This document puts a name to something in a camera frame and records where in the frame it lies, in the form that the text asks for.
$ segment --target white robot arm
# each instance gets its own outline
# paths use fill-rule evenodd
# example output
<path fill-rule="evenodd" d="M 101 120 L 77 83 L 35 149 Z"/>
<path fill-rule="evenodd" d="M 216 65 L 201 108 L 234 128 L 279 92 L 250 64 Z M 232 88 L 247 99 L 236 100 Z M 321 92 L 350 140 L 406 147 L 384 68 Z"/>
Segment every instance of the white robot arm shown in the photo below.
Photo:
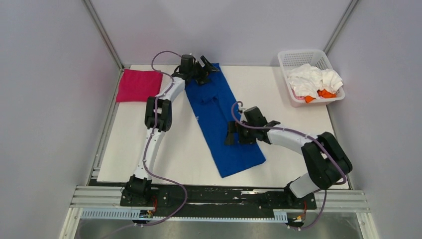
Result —
<path fill-rule="evenodd" d="M 158 100 L 161 103 L 166 102 L 166 100 L 167 100 L 167 103 L 168 101 L 172 103 L 176 99 L 176 97 L 180 94 L 180 92 L 182 92 L 184 89 L 185 89 L 185 80 L 179 77 L 173 77 L 173 82 L 171 82 L 162 92 L 160 92 L 154 98 L 151 98 L 149 100 L 150 108 L 151 108 L 152 103 L 155 104 L 156 98 L 158 98 Z M 162 107 L 163 105 L 161 105 L 160 107 L 157 106 L 157 109 L 163 110 Z M 136 178 L 141 178 L 141 179 L 146 178 L 146 180 L 152 179 L 151 175 L 149 175 L 145 171 L 143 162 L 145 162 L 146 166 L 148 167 L 150 171 L 153 170 L 155 158 L 158 152 L 158 147 L 160 147 L 161 140 L 163 139 L 166 131 L 167 130 L 164 131 L 163 128 L 154 129 L 153 127 L 149 127 L 147 129 L 147 132 L 146 132 L 147 137 L 145 141 L 144 150 L 141 154 L 141 158 L 139 159 L 138 166 L 135 169 L 135 172 L 133 174 Z"/>
<path fill-rule="evenodd" d="M 258 107 L 252 107 L 242 114 L 243 121 L 234 117 L 228 124 L 226 145 L 234 143 L 234 133 L 239 135 L 239 143 L 255 143 L 256 140 L 288 148 L 301 154 L 305 159 L 308 173 L 289 183 L 285 189 L 302 198 L 309 193 L 328 189 L 352 170 L 352 164 L 338 144 L 334 135 L 324 132 L 320 135 L 304 134 L 286 128 L 277 121 L 267 122 Z"/>

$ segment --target white laundry basket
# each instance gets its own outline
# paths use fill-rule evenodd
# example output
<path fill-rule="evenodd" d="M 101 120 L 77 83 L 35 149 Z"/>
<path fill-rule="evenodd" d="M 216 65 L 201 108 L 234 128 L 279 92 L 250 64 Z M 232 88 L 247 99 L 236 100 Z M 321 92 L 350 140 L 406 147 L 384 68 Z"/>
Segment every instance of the white laundry basket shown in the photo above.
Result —
<path fill-rule="evenodd" d="M 330 62 L 323 51 L 316 49 L 281 51 L 280 53 L 278 53 L 278 60 L 280 61 L 282 76 L 286 83 L 287 90 L 289 91 L 289 99 L 293 107 L 328 105 L 333 101 L 339 101 L 344 99 L 343 87 L 340 87 L 340 89 L 338 89 L 336 93 L 336 98 L 321 98 L 319 100 L 315 99 L 310 103 L 306 103 L 305 100 L 298 100 L 295 98 L 295 96 L 293 96 L 292 88 L 290 87 L 290 83 L 287 80 L 286 70 L 292 70 L 307 63 L 309 63 L 311 66 L 316 66 L 321 70 L 332 69 Z"/>

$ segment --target blue cloth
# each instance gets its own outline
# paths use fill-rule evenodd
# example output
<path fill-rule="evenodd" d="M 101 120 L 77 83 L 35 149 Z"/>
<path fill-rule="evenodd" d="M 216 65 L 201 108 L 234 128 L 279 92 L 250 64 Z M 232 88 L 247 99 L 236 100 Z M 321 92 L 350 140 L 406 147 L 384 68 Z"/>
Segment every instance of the blue cloth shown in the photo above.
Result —
<path fill-rule="evenodd" d="M 235 145 L 224 145 L 227 123 L 233 121 L 231 106 L 236 99 L 219 64 L 213 65 L 220 71 L 208 75 L 211 82 L 199 86 L 192 80 L 185 90 L 218 172 L 224 178 L 265 162 L 265 157 L 257 144 L 239 144 L 237 138 Z"/>

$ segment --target white table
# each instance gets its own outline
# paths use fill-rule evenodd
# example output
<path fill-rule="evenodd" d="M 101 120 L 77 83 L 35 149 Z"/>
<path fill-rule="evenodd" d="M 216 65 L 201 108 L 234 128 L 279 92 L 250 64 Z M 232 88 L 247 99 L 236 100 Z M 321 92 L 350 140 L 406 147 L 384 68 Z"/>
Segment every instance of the white table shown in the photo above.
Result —
<path fill-rule="evenodd" d="M 172 73 L 175 66 L 156 66 Z M 134 70 L 151 70 L 133 65 Z M 279 67 L 221 66 L 237 100 L 244 107 L 258 106 L 268 121 L 280 121 L 305 133 L 333 132 L 325 106 L 294 108 Z M 164 76 L 162 87 L 170 79 Z M 127 182 L 133 174 L 146 139 L 146 103 L 120 103 L 105 149 L 99 182 Z M 172 104 L 173 124 L 155 161 L 154 173 L 187 185 L 284 187 L 307 172 L 301 155 L 276 145 L 258 142 L 266 162 L 221 178 L 186 97 L 182 92 Z M 167 183 L 154 179 L 153 183 Z M 348 189 L 348 185 L 333 186 Z"/>

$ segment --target pink cloth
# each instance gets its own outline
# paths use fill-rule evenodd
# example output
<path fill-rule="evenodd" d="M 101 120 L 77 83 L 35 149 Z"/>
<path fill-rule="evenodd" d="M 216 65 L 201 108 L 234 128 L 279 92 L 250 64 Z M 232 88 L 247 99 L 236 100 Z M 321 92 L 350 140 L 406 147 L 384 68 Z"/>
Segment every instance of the pink cloth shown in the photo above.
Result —
<path fill-rule="evenodd" d="M 293 96 L 296 98 L 296 100 L 304 100 L 305 97 L 304 96 L 296 96 L 295 91 L 292 89 L 293 92 Z"/>
<path fill-rule="evenodd" d="M 125 69 L 119 83 L 116 102 L 146 102 L 160 92 L 163 74 L 156 71 Z"/>

